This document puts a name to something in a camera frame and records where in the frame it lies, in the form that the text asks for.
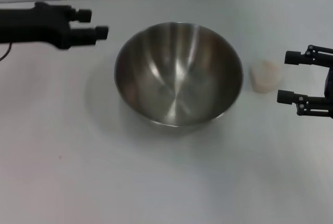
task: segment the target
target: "white sponge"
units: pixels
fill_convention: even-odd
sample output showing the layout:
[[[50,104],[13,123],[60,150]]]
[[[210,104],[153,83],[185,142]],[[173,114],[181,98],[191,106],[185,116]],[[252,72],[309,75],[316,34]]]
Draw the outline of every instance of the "white sponge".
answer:
[[[267,93],[274,90],[282,80],[282,77],[281,67],[268,60],[254,63],[250,70],[252,88],[259,93]]]

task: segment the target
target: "white table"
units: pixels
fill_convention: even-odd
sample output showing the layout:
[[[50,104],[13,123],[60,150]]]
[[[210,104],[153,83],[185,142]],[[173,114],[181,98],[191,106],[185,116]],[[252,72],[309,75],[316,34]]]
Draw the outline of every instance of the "white table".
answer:
[[[0,63],[1,223],[333,222],[333,120],[297,116],[277,91],[254,93],[248,77],[256,58],[333,47],[332,0],[55,3],[92,9],[92,25],[110,33],[95,48],[15,44]],[[126,40],[166,21],[218,32],[245,71],[228,114],[185,135],[141,122],[113,81]],[[323,95],[327,69],[285,67],[281,89]]]

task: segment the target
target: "bowl rim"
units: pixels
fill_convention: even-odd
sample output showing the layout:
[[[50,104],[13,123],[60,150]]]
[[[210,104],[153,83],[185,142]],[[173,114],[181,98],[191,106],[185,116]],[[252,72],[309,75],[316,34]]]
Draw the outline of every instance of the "bowl rim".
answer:
[[[156,121],[156,120],[151,119],[150,117],[144,115],[143,113],[141,113],[140,111],[138,111],[137,109],[135,109],[132,105],[130,105],[128,103],[128,101],[124,98],[124,96],[122,95],[122,93],[120,92],[120,89],[119,89],[119,86],[118,86],[118,83],[117,83],[117,66],[118,66],[118,61],[120,59],[120,55],[123,52],[123,49],[129,44],[129,42],[133,38],[135,38],[137,35],[143,33],[144,31],[147,31],[150,28],[153,28],[153,27],[156,27],[156,26],[159,26],[159,25],[162,25],[162,24],[171,24],[171,23],[174,23],[174,24],[177,24],[177,23],[179,23],[179,24],[189,24],[191,26],[204,28],[206,30],[209,30],[209,31],[213,32],[214,34],[218,35],[231,48],[231,50],[235,53],[235,56],[236,56],[236,58],[238,60],[239,67],[240,67],[240,74],[241,74],[241,82],[240,82],[238,93],[237,93],[234,101],[227,107],[227,109],[225,111],[221,112],[217,116],[212,117],[212,118],[210,118],[208,120],[206,119],[206,120],[201,120],[201,121],[198,121],[198,122],[195,122],[195,123],[188,123],[188,124],[182,124],[182,125],[172,125],[172,124],[164,123],[164,122],[161,122],[161,121]],[[214,31],[212,29],[209,29],[207,27],[201,26],[201,25],[196,24],[196,23],[190,23],[190,22],[172,22],[172,21],[171,22],[162,22],[162,23],[158,23],[158,24],[154,24],[154,25],[148,26],[148,27],[140,30],[139,32],[135,33],[130,39],[128,39],[125,42],[125,44],[121,47],[120,51],[118,52],[118,55],[117,55],[117,58],[116,58],[116,62],[114,63],[114,75],[113,75],[113,78],[114,78],[114,82],[115,82],[116,87],[117,87],[117,91],[120,94],[120,97],[127,104],[127,106],[129,106],[134,112],[136,112],[137,114],[139,114],[144,119],[146,119],[146,120],[148,120],[150,122],[153,122],[153,123],[158,124],[158,125],[166,126],[166,127],[172,127],[172,128],[193,127],[193,126],[198,126],[198,125],[202,125],[202,124],[213,122],[213,121],[217,120],[218,118],[222,117],[227,111],[229,111],[229,109],[235,104],[235,102],[237,101],[237,99],[238,99],[238,97],[239,97],[239,95],[240,95],[240,93],[242,91],[242,87],[244,85],[244,71],[243,71],[242,62],[241,62],[241,60],[240,60],[240,58],[238,56],[238,53],[234,49],[234,47],[223,36],[221,36],[220,34],[218,34],[216,31]]]

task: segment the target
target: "stainless steel bowl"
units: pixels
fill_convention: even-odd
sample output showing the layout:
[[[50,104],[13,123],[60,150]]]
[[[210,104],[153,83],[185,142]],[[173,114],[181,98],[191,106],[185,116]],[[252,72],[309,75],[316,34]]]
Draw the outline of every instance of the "stainless steel bowl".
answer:
[[[151,26],[129,39],[118,54],[114,77],[129,106],[174,127],[222,115],[243,80],[240,59],[223,37],[178,22]]]

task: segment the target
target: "black cable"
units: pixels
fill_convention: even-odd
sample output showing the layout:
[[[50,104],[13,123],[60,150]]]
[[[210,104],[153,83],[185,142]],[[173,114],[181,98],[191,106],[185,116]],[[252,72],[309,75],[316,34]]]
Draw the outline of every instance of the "black cable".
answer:
[[[6,53],[0,58],[0,61],[2,61],[3,59],[5,59],[6,56],[8,56],[9,52],[11,51],[11,45],[12,45],[12,43],[9,44],[8,50],[7,50]]]

